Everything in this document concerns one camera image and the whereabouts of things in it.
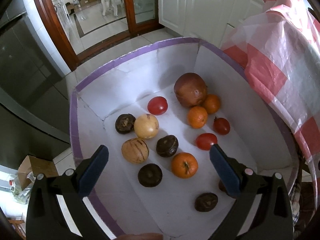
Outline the black refrigerator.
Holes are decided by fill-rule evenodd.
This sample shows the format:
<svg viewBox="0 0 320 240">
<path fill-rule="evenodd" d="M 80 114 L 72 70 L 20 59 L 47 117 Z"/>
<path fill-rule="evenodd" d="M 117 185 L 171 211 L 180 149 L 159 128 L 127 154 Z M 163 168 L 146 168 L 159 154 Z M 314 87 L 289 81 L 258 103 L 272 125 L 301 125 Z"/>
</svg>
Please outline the black refrigerator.
<svg viewBox="0 0 320 240">
<path fill-rule="evenodd" d="M 23 0 L 1 18 L 1 165 L 34 156 L 53 160 L 69 148 L 67 87 L 33 28 Z"/>
</svg>

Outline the cardboard box on floor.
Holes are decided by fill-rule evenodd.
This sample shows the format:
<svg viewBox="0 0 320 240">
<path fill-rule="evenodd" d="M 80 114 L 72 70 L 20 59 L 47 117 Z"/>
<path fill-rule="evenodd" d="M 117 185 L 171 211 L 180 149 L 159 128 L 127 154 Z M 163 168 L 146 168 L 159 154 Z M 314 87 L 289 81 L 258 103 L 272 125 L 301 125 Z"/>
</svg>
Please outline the cardboard box on floor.
<svg viewBox="0 0 320 240">
<path fill-rule="evenodd" d="M 18 168 L 17 175 L 22 190 L 31 183 L 31 178 L 28 177 L 31 173 L 33 173 L 34 177 L 37 177 L 40 173 L 44 174 L 47 178 L 58 176 L 55 164 L 52 161 L 46 161 L 28 155 Z"/>
</svg>

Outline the yellow striped pepino melon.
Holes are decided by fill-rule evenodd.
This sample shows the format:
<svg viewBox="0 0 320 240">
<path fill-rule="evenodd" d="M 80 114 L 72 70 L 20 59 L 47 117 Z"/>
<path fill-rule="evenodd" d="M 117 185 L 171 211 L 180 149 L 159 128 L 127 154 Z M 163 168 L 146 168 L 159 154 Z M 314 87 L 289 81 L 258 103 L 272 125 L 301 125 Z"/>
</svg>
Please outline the yellow striped pepino melon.
<svg viewBox="0 0 320 240">
<path fill-rule="evenodd" d="M 129 163 L 141 164 L 149 157 L 149 147 L 143 139 L 133 138 L 122 144 L 121 153 Z"/>
</svg>

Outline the orange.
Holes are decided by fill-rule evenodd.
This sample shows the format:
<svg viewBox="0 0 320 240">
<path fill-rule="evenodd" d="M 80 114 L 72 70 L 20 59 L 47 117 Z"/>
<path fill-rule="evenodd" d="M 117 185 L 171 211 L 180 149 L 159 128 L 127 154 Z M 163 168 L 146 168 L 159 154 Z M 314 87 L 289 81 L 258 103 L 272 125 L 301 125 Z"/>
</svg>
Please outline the orange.
<svg viewBox="0 0 320 240">
<path fill-rule="evenodd" d="M 220 98 L 215 94 L 208 94 L 201 105 L 208 114 L 216 113 L 221 107 Z"/>
</svg>

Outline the small dark red fruit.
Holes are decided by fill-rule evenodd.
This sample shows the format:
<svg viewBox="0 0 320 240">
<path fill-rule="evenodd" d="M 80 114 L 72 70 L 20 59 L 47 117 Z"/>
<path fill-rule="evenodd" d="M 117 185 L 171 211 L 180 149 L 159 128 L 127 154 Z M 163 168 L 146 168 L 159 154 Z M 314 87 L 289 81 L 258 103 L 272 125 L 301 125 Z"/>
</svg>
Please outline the small dark red fruit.
<svg viewBox="0 0 320 240">
<path fill-rule="evenodd" d="M 215 117 L 213 130 L 219 135 L 227 135 L 231 130 L 231 126 L 227 119 Z"/>
</svg>

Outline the white kitchen cabinet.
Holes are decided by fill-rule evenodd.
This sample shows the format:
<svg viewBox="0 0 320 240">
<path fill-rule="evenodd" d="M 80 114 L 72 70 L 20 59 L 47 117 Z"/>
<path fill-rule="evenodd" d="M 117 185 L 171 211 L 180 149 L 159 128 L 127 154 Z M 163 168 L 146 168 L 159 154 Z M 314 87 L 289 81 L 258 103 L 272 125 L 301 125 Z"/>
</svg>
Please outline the white kitchen cabinet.
<svg viewBox="0 0 320 240">
<path fill-rule="evenodd" d="M 217 47 L 245 19 L 262 13 L 263 7 L 263 0 L 158 0 L 160 24 Z"/>
</svg>

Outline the dark brown mangosteen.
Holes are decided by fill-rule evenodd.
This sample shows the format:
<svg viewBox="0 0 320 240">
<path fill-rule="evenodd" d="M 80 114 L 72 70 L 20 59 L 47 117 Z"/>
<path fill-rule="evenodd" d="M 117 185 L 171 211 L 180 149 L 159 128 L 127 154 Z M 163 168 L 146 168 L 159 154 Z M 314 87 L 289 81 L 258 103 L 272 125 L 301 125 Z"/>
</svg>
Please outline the dark brown mangosteen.
<svg viewBox="0 0 320 240">
<path fill-rule="evenodd" d="M 146 164 L 138 172 L 138 181 L 144 187 L 156 187 L 162 178 L 162 170 L 156 164 Z"/>
</svg>

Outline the orange mandarin front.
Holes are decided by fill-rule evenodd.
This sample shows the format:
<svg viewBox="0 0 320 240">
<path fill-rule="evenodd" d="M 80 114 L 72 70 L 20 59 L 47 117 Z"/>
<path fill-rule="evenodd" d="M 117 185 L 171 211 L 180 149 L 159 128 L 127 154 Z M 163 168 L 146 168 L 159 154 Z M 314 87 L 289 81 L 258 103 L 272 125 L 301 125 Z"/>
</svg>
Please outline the orange mandarin front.
<svg viewBox="0 0 320 240">
<path fill-rule="evenodd" d="M 187 121 L 189 126 L 194 129 L 202 128 L 208 120 L 208 113 L 202 106 L 192 107 L 187 114 Z"/>
</svg>

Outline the wrinkled red apple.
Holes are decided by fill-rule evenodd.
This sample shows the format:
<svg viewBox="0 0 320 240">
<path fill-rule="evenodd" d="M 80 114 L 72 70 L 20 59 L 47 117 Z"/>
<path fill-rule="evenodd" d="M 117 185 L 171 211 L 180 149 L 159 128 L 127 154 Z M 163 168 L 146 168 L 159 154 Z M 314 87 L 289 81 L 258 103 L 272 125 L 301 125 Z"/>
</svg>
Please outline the wrinkled red apple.
<svg viewBox="0 0 320 240">
<path fill-rule="evenodd" d="M 207 86 L 196 73 L 185 73 L 174 85 L 174 93 L 179 103 L 186 108 L 200 105 L 207 97 Z"/>
</svg>

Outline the dark mangosteen front right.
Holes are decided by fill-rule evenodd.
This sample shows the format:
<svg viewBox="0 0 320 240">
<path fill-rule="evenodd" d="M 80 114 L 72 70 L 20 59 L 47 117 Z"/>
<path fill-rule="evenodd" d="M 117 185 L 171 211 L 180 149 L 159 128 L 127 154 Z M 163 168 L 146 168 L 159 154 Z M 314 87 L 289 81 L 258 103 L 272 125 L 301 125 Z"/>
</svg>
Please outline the dark mangosteen front right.
<svg viewBox="0 0 320 240">
<path fill-rule="evenodd" d="M 198 212 L 209 212 L 216 207 L 218 200 L 218 196 L 214 193 L 202 193 L 195 199 L 195 210 Z"/>
</svg>

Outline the red white checkered tablecloth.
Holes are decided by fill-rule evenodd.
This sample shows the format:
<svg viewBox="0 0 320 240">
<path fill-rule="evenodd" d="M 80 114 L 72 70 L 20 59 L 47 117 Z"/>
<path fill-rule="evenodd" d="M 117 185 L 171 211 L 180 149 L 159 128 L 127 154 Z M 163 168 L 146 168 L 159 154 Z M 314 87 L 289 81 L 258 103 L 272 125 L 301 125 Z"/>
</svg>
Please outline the red white checkered tablecloth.
<svg viewBox="0 0 320 240">
<path fill-rule="evenodd" d="M 291 129 L 319 201 L 319 22 L 304 0 L 263 1 L 263 12 L 232 30 L 221 49 Z"/>
</svg>

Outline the yellow pale melon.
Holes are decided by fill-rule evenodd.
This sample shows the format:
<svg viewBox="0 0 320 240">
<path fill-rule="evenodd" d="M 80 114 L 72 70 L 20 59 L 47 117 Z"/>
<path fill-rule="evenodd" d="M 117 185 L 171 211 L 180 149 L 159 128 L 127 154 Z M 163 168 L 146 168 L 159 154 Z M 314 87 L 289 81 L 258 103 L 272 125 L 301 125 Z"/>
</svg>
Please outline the yellow pale melon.
<svg viewBox="0 0 320 240">
<path fill-rule="evenodd" d="M 159 132 L 159 122 L 154 115 L 143 114 L 135 120 L 134 132 L 142 139 L 154 138 Z"/>
</svg>

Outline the dark mangosteen in box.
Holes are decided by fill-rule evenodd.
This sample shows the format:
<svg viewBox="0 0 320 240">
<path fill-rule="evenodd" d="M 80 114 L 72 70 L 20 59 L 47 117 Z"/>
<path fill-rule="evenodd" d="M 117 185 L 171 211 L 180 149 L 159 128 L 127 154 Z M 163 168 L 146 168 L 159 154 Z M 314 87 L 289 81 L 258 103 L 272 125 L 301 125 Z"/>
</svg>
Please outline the dark mangosteen in box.
<svg viewBox="0 0 320 240">
<path fill-rule="evenodd" d="M 115 129 L 120 134 L 127 134 L 134 130 L 136 118 L 128 113 L 128 114 L 121 114 L 117 117 L 115 122 Z"/>
</svg>

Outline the small red tomato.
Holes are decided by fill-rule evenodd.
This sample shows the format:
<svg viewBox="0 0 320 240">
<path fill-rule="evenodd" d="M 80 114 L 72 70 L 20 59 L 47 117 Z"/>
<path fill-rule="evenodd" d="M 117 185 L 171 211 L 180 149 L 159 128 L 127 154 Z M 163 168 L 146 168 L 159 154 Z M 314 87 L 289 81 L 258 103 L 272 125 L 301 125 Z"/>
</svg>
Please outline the small red tomato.
<svg viewBox="0 0 320 240">
<path fill-rule="evenodd" d="M 217 137 L 213 133 L 202 133 L 196 138 L 195 144 L 199 149 L 209 151 L 213 145 L 217 144 Z"/>
</svg>

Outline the orange mandarin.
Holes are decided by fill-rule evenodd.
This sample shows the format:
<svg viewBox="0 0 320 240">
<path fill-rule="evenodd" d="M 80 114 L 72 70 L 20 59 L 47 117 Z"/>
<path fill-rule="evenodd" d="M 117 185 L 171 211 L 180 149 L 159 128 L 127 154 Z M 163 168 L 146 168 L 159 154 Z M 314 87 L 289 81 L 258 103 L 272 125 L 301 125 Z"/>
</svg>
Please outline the orange mandarin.
<svg viewBox="0 0 320 240">
<path fill-rule="evenodd" d="M 176 154 L 171 160 L 172 173 L 181 179 L 189 179 L 198 171 L 199 165 L 196 158 L 187 152 Z"/>
<path fill-rule="evenodd" d="M 208 113 L 202 106 L 192 107 L 187 114 L 187 121 L 189 126 L 194 129 L 202 128 L 208 120 Z"/>
</svg>

